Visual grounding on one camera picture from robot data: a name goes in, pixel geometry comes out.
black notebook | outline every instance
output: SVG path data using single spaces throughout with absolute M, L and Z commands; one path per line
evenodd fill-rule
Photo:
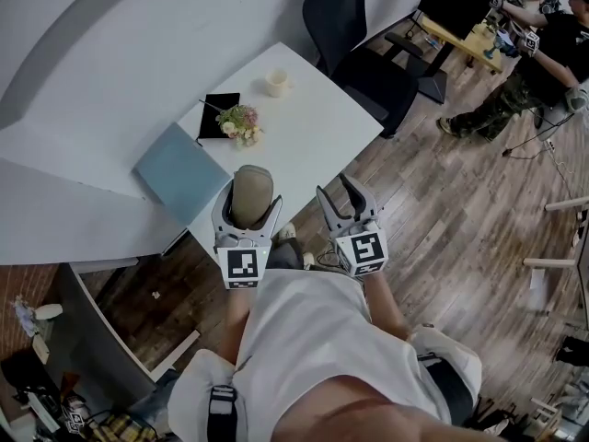
M 239 103 L 238 93 L 222 93 L 207 95 L 204 99 L 207 103 L 214 105 L 220 110 L 229 110 Z M 219 115 L 219 110 L 216 110 L 211 105 L 204 104 L 202 110 L 201 131 L 197 139 L 215 139 L 228 137 L 223 131 L 219 122 L 215 119 Z

flower bouquet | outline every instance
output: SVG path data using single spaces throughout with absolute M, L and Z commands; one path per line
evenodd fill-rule
M 248 105 L 236 105 L 229 110 L 219 110 L 215 118 L 223 131 L 235 139 L 238 148 L 256 144 L 260 140 L 258 112 Z

yellow table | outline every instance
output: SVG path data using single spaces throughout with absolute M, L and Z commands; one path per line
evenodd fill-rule
M 422 27 L 445 41 L 444 47 L 435 56 L 431 64 L 414 57 L 410 57 L 407 63 L 407 71 L 419 78 L 420 92 L 426 97 L 438 103 L 444 103 L 447 74 L 440 68 L 455 47 L 483 62 L 491 70 L 495 72 L 503 71 L 503 55 L 499 51 L 495 51 L 492 59 L 488 59 L 483 54 L 483 51 L 492 47 L 495 35 L 488 31 L 487 27 L 482 23 L 477 25 L 465 40 L 457 38 L 426 16 L 423 16 Z

white cup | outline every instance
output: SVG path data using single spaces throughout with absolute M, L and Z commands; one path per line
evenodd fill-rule
M 271 97 L 279 98 L 288 88 L 288 74 L 283 69 L 274 69 L 266 75 L 266 90 Z

black shirt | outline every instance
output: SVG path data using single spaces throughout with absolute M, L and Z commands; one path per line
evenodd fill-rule
M 569 67 L 579 82 L 589 77 L 589 28 L 579 23 L 575 15 L 553 13 L 545 15 L 548 25 L 539 30 L 540 51 L 556 62 Z M 536 60 L 525 57 L 517 70 L 532 88 L 532 92 L 549 106 L 556 105 L 568 90 Z

